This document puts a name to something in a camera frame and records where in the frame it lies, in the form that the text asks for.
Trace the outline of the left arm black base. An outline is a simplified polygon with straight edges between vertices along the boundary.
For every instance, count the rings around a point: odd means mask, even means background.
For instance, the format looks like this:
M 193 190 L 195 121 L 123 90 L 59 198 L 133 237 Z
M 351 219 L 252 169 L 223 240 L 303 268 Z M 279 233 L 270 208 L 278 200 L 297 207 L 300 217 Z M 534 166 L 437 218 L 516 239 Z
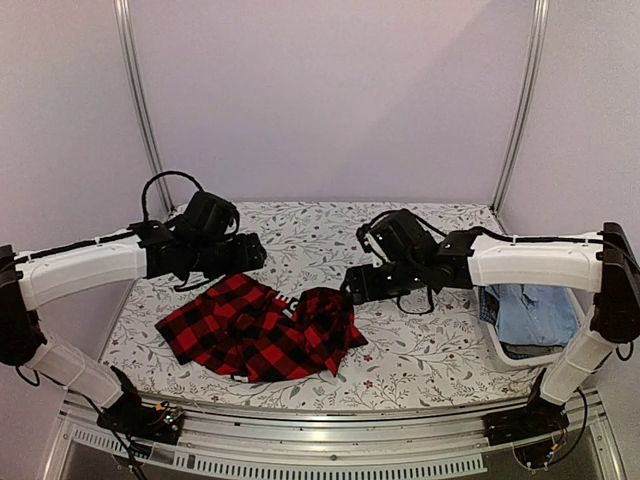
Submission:
M 184 425 L 184 409 L 167 401 L 145 406 L 132 381 L 118 368 L 112 366 L 111 370 L 120 381 L 122 395 L 101 410 L 97 425 L 127 438 L 176 445 Z

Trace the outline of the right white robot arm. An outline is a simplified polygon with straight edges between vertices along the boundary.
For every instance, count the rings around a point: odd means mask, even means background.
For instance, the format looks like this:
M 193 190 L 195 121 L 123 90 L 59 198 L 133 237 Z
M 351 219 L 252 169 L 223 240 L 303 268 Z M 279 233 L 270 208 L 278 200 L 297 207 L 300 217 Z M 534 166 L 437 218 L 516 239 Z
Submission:
M 356 305 L 399 299 L 420 288 L 429 297 L 448 288 L 498 286 L 592 294 L 591 319 L 540 374 L 531 403 L 518 412 L 517 427 L 527 436 L 552 424 L 555 406 L 564 405 L 617 346 L 639 336 L 639 266 L 616 223 L 574 236 L 506 236 L 472 227 L 440 242 L 428 233 L 414 243 L 383 233 L 364 248 L 385 255 L 378 263 L 347 269 L 341 287 Z

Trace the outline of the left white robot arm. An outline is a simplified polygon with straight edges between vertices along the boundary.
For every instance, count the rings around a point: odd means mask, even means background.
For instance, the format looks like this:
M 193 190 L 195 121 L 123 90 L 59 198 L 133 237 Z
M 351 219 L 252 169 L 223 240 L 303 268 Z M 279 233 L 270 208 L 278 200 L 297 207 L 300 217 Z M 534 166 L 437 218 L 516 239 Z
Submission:
M 263 267 L 266 252 L 255 233 L 180 236 L 157 221 L 130 225 L 44 251 L 1 249 L 1 362 L 25 367 L 55 380 L 108 410 L 128 434 L 148 426 L 148 412 L 131 389 L 56 332 L 41 326 L 39 311 L 63 300 L 111 285 L 170 275 L 185 281 L 192 274 L 215 280 Z

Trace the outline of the red black plaid shirt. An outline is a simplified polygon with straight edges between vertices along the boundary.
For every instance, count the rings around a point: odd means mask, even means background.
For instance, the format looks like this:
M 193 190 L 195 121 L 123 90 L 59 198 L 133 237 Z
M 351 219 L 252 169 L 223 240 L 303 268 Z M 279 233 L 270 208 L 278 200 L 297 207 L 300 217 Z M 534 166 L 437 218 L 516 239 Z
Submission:
M 337 375 L 368 343 L 346 293 L 314 287 L 287 297 L 246 274 L 221 279 L 155 328 L 179 364 L 246 383 Z

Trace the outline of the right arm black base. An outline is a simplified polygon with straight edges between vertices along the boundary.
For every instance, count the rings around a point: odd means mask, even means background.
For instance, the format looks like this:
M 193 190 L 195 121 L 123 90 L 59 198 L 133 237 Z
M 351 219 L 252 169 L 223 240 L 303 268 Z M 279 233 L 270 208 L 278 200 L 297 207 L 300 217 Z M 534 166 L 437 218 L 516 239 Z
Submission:
M 565 405 L 551 403 L 539 392 L 532 392 L 522 407 L 484 415 L 482 423 L 491 446 L 547 435 L 569 426 Z

